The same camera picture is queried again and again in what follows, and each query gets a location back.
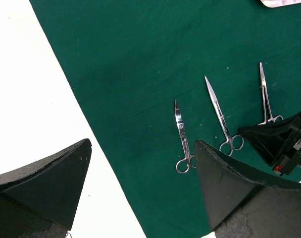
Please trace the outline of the silver needle holder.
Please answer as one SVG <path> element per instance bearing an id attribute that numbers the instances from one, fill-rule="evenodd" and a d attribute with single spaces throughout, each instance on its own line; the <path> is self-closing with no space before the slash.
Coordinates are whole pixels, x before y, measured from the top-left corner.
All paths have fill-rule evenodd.
<path id="1" fill-rule="evenodd" d="M 260 73 L 260 88 L 261 88 L 264 120 L 263 120 L 263 122 L 259 123 L 258 125 L 264 125 L 269 122 L 276 122 L 277 120 L 283 120 L 283 117 L 281 115 L 277 115 L 274 117 L 272 114 L 269 97 L 268 97 L 266 78 L 265 78 L 262 62 L 259 63 L 259 73 Z"/>

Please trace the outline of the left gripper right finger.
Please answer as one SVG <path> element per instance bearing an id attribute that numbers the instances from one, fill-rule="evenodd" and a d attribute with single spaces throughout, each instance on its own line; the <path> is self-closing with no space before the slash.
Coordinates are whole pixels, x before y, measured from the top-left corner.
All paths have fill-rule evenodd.
<path id="1" fill-rule="evenodd" d="M 202 140 L 194 151 L 216 237 L 301 238 L 301 183 L 251 167 Z"/>

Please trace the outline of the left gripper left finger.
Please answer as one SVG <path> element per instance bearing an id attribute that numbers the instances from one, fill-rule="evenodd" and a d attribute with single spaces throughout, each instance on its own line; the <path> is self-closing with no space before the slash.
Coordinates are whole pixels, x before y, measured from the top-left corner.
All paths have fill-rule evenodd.
<path id="1" fill-rule="evenodd" d="M 92 154 L 88 138 L 0 175 L 0 238 L 64 238 Z"/>

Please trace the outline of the silver surgical scissors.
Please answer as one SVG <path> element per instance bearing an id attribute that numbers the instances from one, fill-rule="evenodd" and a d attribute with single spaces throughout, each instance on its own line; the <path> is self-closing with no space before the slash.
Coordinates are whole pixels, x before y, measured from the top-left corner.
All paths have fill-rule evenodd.
<path id="1" fill-rule="evenodd" d="M 184 159 L 181 159 L 177 162 L 176 171 L 179 174 L 185 174 L 189 171 L 190 168 L 196 168 L 196 166 L 193 164 L 194 155 L 192 155 L 191 151 L 190 151 L 189 142 L 188 142 L 186 130 L 185 130 L 185 125 L 184 125 L 184 122 L 182 119 L 180 107 L 176 100 L 174 101 L 174 113 L 175 113 L 175 119 L 176 119 L 176 125 L 178 128 L 179 137 L 181 139 L 181 144 L 182 144 L 183 152 L 184 152 L 184 156 L 185 156 Z M 187 168 L 184 171 L 181 171 L 179 169 L 179 166 L 183 162 L 186 163 Z"/>

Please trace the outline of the green surgical cloth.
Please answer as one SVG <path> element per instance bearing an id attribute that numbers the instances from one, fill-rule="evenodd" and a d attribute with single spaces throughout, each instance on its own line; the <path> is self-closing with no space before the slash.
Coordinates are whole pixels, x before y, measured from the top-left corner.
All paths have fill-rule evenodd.
<path id="1" fill-rule="evenodd" d="M 190 146 L 225 140 L 206 81 L 232 135 L 263 121 L 259 67 L 274 115 L 301 111 L 301 4 L 259 0 L 33 0 L 35 15 L 144 234 L 209 233 Z"/>

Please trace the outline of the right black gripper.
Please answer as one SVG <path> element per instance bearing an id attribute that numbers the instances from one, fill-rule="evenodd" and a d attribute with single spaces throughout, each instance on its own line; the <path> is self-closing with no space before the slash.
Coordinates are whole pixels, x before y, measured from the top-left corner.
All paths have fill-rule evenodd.
<path id="1" fill-rule="evenodd" d="M 301 168 L 301 111 L 284 120 L 238 129 L 267 165 L 279 176 Z"/>

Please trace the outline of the metal tray yellow liner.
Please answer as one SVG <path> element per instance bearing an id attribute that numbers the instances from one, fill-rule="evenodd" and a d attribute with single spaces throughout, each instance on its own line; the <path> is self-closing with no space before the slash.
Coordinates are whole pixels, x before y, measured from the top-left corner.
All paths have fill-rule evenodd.
<path id="1" fill-rule="evenodd" d="M 269 8 L 283 7 L 294 4 L 300 4 L 301 0 L 260 0 L 261 3 Z"/>

